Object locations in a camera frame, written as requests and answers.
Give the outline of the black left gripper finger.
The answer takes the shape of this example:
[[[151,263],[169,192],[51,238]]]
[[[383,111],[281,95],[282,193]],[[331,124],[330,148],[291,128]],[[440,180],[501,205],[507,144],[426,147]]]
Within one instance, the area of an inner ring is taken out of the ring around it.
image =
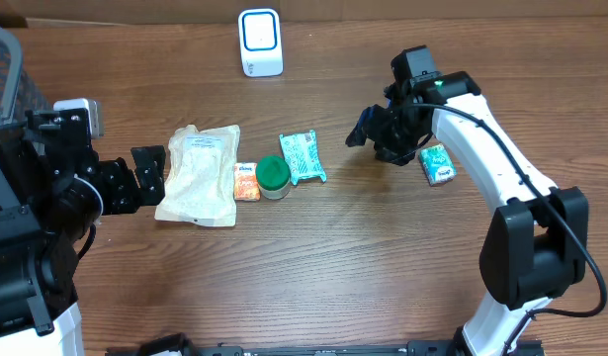
[[[138,181],[139,204],[157,206],[165,197],[163,145],[134,147],[130,150]]]
[[[140,194],[133,172],[122,158],[100,162],[104,215],[134,214]]]

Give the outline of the small teal tissue pack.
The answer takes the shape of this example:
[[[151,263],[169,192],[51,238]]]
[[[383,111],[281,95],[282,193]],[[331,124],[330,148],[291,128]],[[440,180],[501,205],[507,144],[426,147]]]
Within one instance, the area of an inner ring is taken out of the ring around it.
[[[443,144],[422,149],[419,160],[430,186],[449,182],[457,175],[453,161]]]

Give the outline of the beige rice pouch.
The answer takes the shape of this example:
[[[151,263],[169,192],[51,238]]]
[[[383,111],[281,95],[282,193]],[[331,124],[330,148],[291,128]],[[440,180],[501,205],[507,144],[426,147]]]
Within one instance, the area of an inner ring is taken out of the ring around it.
[[[158,221],[232,227],[234,164],[240,128],[237,125],[200,131],[194,125],[177,130],[169,139],[171,166],[158,204]]]

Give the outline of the teal white snack packet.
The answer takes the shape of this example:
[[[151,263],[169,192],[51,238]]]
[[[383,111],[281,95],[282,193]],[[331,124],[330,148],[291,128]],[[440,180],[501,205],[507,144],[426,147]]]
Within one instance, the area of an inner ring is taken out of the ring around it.
[[[279,136],[280,146],[287,162],[291,183],[295,186],[302,180],[319,178],[322,182],[327,175],[318,155],[315,130]]]

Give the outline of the green lid clear jar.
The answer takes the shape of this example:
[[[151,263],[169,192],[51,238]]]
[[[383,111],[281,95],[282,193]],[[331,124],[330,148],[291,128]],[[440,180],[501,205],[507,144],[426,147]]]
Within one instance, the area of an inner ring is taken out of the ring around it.
[[[285,198],[291,187],[291,171],[280,156],[265,156],[256,167],[256,179],[263,197],[270,200]]]

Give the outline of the small orange box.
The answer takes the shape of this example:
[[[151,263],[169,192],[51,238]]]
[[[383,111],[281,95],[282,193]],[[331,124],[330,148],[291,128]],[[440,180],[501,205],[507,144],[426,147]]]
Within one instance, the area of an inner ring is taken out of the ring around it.
[[[261,193],[256,178],[257,164],[240,162],[234,165],[233,195],[236,201],[259,201]]]

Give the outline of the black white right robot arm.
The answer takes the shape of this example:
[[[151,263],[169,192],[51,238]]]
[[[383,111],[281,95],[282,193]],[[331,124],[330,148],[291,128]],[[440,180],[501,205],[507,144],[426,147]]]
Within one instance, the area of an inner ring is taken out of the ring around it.
[[[596,278],[601,313],[608,292],[587,251],[589,205],[575,187],[562,189],[518,149],[464,71],[441,73],[428,47],[391,61],[387,104],[365,109],[348,146],[371,141],[380,161],[403,166],[436,139],[465,167],[492,219],[479,255],[486,288],[473,317],[449,340],[411,340],[410,355],[540,355],[522,333],[586,272]]]

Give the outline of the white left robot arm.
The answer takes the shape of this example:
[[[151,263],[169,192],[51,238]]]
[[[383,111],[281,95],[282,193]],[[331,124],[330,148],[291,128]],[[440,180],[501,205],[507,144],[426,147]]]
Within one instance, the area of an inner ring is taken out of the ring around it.
[[[164,198],[163,146],[102,161],[83,109],[0,125],[0,355],[81,355],[73,277],[102,216]]]

